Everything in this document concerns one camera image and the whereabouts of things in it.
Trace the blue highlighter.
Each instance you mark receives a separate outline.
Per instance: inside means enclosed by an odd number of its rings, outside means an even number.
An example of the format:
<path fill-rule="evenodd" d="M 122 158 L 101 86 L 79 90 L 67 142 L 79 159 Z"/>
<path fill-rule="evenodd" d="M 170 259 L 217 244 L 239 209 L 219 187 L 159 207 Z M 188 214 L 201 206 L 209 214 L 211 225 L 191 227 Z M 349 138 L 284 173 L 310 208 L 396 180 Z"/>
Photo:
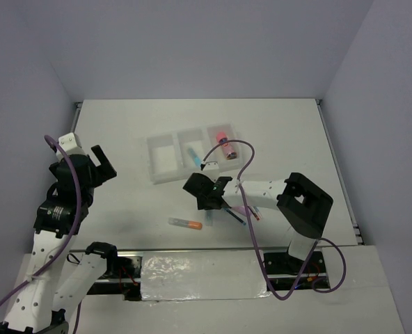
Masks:
<path fill-rule="evenodd" d="M 196 151 L 192 147 L 187 148 L 187 153 L 195 163 L 197 167 L 201 166 L 202 160 L 199 158 L 199 156 L 196 154 Z"/>

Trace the pink capped glue bottle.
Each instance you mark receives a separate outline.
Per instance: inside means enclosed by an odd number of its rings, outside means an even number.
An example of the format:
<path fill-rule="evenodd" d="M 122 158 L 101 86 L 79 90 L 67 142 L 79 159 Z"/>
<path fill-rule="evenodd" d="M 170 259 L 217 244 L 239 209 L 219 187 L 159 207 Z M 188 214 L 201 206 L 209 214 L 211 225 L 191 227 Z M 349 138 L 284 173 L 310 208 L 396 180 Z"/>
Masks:
<path fill-rule="evenodd" d="M 238 153 L 228 140 L 228 136 L 225 132 L 219 132 L 216 135 L 216 141 L 220 145 L 223 155 L 226 160 L 233 160 L 238 157 Z"/>

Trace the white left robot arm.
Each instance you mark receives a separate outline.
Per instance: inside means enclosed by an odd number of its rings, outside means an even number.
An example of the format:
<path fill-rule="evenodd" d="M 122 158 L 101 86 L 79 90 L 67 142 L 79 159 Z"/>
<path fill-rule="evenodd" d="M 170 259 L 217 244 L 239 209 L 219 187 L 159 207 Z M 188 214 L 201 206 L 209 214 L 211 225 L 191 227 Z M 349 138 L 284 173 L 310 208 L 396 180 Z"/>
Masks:
<path fill-rule="evenodd" d="M 66 150 L 67 157 L 49 167 L 56 182 L 37 210 L 29 272 L 2 299 L 15 301 L 0 322 L 0 333 L 68 333 L 69 320 L 80 310 L 94 282 L 119 271 L 117 248 L 94 241 L 70 277 L 62 285 L 58 283 L 72 242 L 93 203 L 95 188 L 117 175 L 100 146 L 91 150 L 98 165 L 82 151 Z"/>

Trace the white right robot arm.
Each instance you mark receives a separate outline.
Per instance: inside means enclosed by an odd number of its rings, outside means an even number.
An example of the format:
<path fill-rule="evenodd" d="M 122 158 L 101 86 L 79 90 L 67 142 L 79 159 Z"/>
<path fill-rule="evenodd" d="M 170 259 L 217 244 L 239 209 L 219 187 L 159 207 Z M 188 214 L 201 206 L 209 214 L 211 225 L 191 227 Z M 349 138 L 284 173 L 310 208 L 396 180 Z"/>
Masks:
<path fill-rule="evenodd" d="M 214 181 L 203 173 L 193 173 L 183 189 L 196 198 L 199 210 L 244 205 L 279 210 L 294 230 L 285 257 L 293 272 L 302 272 L 310 264 L 309 252 L 322 237 L 333 206 L 333 198 L 300 173 L 266 182 L 226 176 Z"/>

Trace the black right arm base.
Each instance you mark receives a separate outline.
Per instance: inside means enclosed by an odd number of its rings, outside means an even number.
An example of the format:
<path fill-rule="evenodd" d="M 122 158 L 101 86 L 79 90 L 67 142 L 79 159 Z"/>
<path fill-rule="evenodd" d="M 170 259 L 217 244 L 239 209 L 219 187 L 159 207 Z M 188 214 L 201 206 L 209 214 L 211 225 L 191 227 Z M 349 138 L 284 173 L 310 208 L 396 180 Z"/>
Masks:
<path fill-rule="evenodd" d="M 287 251 L 263 252 L 264 265 L 269 276 L 290 275 L 296 276 L 301 268 L 303 261 L 291 257 Z M 305 276 L 316 276 L 326 273 L 326 265 L 321 251 L 314 251 L 303 270 Z"/>

